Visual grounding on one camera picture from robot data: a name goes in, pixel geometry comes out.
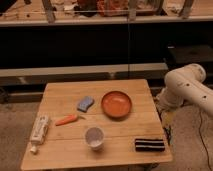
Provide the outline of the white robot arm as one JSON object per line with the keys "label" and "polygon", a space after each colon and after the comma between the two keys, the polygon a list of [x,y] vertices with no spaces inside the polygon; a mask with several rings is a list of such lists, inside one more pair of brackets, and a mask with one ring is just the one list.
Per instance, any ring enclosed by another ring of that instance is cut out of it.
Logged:
{"label": "white robot arm", "polygon": [[157,95],[159,107],[171,110],[187,100],[213,118],[213,89],[203,84],[205,79],[205,69],[196,63],[169,71],[164,77],[165,87]]}

